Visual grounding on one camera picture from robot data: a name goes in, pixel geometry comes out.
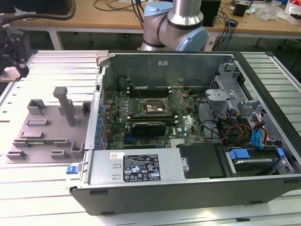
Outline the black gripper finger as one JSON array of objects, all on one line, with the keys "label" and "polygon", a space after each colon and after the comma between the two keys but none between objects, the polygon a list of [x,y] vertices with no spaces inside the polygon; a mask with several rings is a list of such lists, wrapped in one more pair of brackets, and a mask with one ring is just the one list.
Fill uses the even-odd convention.
[{"label": "black gripper finger", "polygon": [[29,73],[27,62],[29,59],[29,35],[24,29],[13,30],[9,37],[9,45],[14,61],[17,63],[17,70],[22,78]]}]

